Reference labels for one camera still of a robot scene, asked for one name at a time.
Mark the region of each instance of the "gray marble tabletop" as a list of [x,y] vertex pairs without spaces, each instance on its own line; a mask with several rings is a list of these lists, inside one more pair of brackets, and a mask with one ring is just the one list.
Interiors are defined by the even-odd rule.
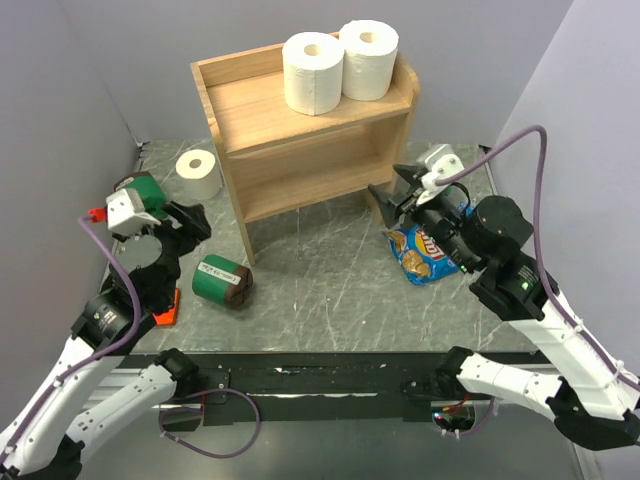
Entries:
[[[167,195],[195,203],[175,172],[194,148],[211,141],[154,141],[143,147],[143,170]],[[407,161],[428,148],[411,142]],[[465,163],[477,147],[456,146]],[[465,181],[474,202],[491,192],[484,169]],[[453,274],[422,287],[411,284],[361,193],[347,195],[248,226],[256,251],[255,286],[245,306],[227,310],[194,295],[191,279],[210,253],[248,266],[227,192],[202,202],[213,228],[209,240],[181,259],[177,324],[156,328],[137,352],[183,351],[534,351],[468,291],[472,276]]]

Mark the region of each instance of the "red object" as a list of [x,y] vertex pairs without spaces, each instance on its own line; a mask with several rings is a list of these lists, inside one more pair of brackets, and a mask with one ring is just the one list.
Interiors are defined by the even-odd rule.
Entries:
[[156,325],[158,327],[173,327],[178,321],[178,305],[180,304],[180,289],[176,288],[176,294],[173,297],[173,308],[162,315],[154,315]]
[[89,210],[92,223],[104,222],[107,220],[107,207],[92,208]]

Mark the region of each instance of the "toilet paper roll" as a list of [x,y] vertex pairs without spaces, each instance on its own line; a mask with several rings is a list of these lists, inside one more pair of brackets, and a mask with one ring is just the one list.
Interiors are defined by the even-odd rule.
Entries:
[[282,47],[284,98],[290,108],[307,115],[333,110],[342,95],[344,49],[326,33],[298,33]]
[[213,198],[222,187],[218,161],[213,153],[206,150],[189,150],[180,155],[176,172],[186,193],[194,200]]
[[354,100],[378,100],[391,84],[398,33],[386,23],[354,20],[340,29],[345,50],[342,93]]

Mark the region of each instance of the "blue chip bag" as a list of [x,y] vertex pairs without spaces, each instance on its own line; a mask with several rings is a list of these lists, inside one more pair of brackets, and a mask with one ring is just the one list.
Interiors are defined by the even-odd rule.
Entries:
[[[473,209],[467,209],[467,215]],[[422,229],[398,228],[385,232],[391,251],[414,285],[424,285],[458,271],[455,263],[435,244]]]

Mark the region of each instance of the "green cylindrical container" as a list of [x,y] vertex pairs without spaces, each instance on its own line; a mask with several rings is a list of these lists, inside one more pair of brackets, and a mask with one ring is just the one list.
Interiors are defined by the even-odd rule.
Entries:
[[121,188],[133,188],[140,194],[144,209],[149,215],[159,220],[167,217],[162,205],[167,202],[167,196],[149,172],[136,172],[126,176],[114,186],[114,191]]
[[196,267],[191,282],[193,293],[229,308],[244,303],[251,285],[251,270],[218,255],[207,255]]

